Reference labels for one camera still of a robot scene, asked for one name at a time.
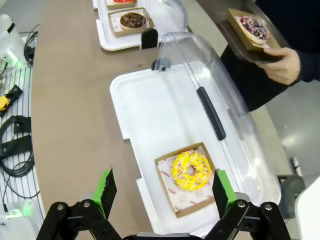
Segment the person's left hand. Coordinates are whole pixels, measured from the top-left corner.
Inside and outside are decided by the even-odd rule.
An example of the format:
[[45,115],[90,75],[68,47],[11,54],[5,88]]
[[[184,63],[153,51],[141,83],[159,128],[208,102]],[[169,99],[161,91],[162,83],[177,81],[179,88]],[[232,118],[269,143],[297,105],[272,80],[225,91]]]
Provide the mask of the person's left hand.
[[263,51],[273,57],[282,57],[277,62],[256,64],[265,71],[269,79],[287,86],[298,79],[301,72],[301,61],[295,50],[284,47],[264,48]]

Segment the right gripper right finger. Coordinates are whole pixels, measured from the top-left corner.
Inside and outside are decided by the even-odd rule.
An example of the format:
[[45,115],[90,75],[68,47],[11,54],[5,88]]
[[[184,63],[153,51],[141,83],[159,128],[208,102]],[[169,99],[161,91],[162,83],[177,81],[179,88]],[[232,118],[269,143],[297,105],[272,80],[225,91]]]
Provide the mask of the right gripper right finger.
[[212,192],[220,220],[205,236],[206,240],[233,240],[238,232],[248,232],[253,240],[289,240],[278,205],[254,205],[236,196],[225,170],[214,172]]

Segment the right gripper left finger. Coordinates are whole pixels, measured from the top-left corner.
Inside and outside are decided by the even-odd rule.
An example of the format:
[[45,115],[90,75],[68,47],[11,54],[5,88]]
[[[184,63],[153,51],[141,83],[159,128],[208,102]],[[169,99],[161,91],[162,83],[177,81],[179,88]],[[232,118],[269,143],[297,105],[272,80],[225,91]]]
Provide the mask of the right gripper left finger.
[[82,231],[89,231],[95,240],[120,240],[121,236],[109,222],[117,193],[113,169],[103,172],[91,198],[69,206],[54,202],[38,232],[38,240],[75,240]]

